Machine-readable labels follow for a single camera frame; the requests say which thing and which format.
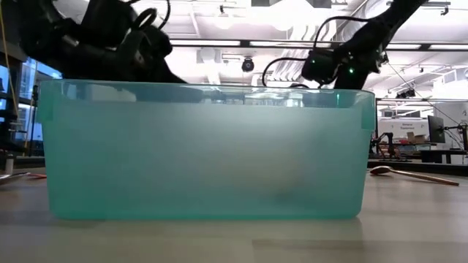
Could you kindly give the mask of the black background table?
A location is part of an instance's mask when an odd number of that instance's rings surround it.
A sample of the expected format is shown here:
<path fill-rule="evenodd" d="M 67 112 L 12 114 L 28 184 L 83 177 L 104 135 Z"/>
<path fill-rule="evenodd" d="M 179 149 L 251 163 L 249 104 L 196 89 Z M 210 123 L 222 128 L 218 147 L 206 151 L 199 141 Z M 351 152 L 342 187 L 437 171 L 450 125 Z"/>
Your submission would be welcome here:
<path fill-rule="evenodd" d="M 468 157 L 468 151 L 422 150 L 416 159 L 369 159 L 367 167 L 389 166 L 407 172 L 468 177 L 468 161 L 454 164 L 453 156 Z"/>

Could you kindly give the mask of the teal translucent plastic bin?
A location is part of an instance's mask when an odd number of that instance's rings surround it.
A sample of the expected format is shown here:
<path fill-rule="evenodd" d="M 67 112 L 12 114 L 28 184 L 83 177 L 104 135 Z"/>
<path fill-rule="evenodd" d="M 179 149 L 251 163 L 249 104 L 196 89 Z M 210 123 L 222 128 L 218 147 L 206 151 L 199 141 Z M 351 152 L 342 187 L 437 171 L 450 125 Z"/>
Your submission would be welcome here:
<path fill-rule="evenodd" d="M 368 91 L 46 80 L 50 210 L 59 218 L 352 218 Z"/>

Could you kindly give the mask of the black computer monitor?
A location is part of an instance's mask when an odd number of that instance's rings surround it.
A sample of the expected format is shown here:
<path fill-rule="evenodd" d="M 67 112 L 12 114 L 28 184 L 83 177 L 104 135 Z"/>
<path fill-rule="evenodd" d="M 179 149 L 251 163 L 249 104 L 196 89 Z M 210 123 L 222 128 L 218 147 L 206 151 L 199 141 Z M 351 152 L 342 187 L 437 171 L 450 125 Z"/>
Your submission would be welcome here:
<path fill-rule="evenodd" d="M 429 116 L 429 141 L 431 143 L 445 143 L 445 126 L 440 117 Z"/>

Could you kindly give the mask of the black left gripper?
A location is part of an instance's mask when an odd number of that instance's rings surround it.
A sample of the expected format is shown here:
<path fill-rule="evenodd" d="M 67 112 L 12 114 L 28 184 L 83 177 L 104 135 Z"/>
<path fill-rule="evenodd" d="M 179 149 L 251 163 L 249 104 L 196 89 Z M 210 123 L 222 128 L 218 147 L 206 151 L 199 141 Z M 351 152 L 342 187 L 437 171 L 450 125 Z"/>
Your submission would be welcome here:
<path fill-rule="evenodd" d="M 116 48 L 112 80 L 148 83 L 137 88 L 138 101 L 200 102 L 203 92 L 186 87 L 186 81 L 170 71 L 165 57 L 172 50 L 168 35 L 155 26 L 131 31 Z"/>

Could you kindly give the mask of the black tripod stand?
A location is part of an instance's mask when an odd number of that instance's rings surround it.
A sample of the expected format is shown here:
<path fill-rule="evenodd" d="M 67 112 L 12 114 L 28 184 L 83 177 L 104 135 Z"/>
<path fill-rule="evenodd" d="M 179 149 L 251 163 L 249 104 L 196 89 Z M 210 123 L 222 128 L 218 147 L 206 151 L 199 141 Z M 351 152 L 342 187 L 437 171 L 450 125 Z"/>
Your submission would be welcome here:
<path fill-rule="evenodd" d="M 35 84 L 33 86 L 33 92 L 32 92 L 32 98 L 31 98 L 31 102 L 32 102 L 32 113 L 31 113 L 31 116 L 32 116 L 32 119 L 31 119 L 31 137 L 30 137 L 30 146 L 29 146 L 29 156 L 32 156 L 33 155 L 33 152 L 34 152 L 34 149 L 33 149 L 33 145 L 34 145 L 34 130 L 35 130 L 35 123 L 36 123 L 36 114 L 37 114 L 37 100 L 38 100 L 38 97 L 39 97 L 39 86 L 37 84 Z"/>

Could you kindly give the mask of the white sign board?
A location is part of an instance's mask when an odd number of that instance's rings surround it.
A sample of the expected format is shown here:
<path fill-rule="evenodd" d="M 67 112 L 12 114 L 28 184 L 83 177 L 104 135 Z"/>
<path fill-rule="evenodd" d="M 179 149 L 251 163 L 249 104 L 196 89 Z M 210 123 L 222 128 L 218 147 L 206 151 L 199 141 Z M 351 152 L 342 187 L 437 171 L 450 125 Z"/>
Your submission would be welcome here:
<path fill-rule="evenodd" d="M 377 122 L 378 134 L 385 132 L 393 133 L 396 138 L 407 137 L 408 132 L 414 135 L 429 134 L 429 125 L 427 120 L 412 119 L 379 119 Z"/>

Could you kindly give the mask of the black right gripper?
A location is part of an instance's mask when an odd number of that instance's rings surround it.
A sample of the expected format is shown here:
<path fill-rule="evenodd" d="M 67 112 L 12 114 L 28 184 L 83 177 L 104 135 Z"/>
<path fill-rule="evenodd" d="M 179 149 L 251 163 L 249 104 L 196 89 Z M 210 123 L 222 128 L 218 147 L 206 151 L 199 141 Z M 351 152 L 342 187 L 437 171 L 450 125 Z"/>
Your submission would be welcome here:
<path fill-rule="evenodd" d="M 337 69 L 334 89 L 362 90 L 371 73 L 380 73 L 388 62 L 387 42 L 360 40 L 357 44 L 345 42 L 333 52 Z"/>

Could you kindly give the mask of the cardboard box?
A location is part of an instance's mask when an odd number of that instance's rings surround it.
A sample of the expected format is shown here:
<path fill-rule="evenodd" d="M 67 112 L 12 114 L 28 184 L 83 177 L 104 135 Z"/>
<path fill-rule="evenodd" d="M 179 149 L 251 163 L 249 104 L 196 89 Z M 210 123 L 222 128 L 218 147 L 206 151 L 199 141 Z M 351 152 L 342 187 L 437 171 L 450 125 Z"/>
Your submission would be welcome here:
<path fill-rule="evenodd" d="M 412 131 L 407 132 L 407 139 L 408 142 L 412 144 L 423 144 L 426 142 L 426 137 L 424 134 L 416 135 Z"/>

